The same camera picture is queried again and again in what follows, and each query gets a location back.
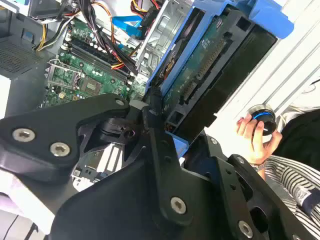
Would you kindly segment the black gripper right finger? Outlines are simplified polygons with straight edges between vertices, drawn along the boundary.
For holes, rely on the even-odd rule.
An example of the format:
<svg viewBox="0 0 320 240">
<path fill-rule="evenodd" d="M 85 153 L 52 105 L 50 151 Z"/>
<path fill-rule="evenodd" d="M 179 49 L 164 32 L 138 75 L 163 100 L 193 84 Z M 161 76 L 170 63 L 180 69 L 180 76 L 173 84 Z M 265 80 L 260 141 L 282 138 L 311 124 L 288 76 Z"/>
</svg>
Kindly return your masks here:
<svg viewBox="0 0 320 240">
<path fill-rule="evenodd" d="M 271 155 L 260 171 L 261 179 L 281 200 L 296 220 L 311 234 L 310 239 L 318 238 L 318 171 L 312 167 L 288 158 Z M 265 198 L 242 177 L 238 178 L 243 194 L 251 207 L 252 220 L 266 240 L 271 235 L 271 204 L 259 207 Z"/>
</svg>

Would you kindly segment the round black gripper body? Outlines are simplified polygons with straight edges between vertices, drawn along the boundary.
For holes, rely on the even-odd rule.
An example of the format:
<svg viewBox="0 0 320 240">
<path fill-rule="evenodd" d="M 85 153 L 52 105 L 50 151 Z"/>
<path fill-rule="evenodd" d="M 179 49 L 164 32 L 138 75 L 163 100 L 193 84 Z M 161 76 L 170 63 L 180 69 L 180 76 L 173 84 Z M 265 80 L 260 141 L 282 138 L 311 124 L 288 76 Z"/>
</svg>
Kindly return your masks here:
<svg viewBox="0 0 320 240">
<path fill-rule="evenodd" d="M 135 162 L 69 199 L 51 240 L 238 240 L 238 221 L 222 192 L 230 173 L 216 157 L 187 169 L 165 167 L 156 188 L 149 163 Z"/>
</svg>

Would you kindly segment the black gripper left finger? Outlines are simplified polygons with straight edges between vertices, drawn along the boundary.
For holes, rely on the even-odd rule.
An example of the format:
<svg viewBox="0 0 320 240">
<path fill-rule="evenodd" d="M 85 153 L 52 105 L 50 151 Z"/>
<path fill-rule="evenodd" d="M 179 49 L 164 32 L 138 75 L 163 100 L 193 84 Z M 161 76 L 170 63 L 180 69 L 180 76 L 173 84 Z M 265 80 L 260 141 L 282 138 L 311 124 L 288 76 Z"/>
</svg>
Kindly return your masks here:
<svg viewBox="0 0 320 240">
<path fill-rule="evenodd" d="M 122 169 L 139 161 L 149 163 L 160 189 L 165 167 L 181 169 L 173 138 L 164 130 L 162 105 L 155 88 L 142 109 L 107 93 L 4 118 L 0 167 L 36 183 L 60 186 L 70 180 L 81 155 L 118 142 L 124 145 Z"/>
</svg>

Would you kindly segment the person's bare hand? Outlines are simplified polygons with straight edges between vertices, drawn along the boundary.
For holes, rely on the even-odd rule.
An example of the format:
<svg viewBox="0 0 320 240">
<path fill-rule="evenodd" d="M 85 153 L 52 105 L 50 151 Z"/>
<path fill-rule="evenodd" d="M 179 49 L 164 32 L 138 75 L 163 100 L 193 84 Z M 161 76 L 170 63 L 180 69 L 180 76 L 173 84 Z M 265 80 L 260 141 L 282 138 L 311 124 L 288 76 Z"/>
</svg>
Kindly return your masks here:
<svg viewBox="0 0 320 240">
<path fill-rule="evenodd" d="M 282 134 L 275 130 L 268 142 L 263 142 L 265 124 L 253 119 L 250 114 L 236 123 L 235 133 L 242 147 L 243 157 L 251 164 L 261 165 L 277 149 Z"/>
</svg>

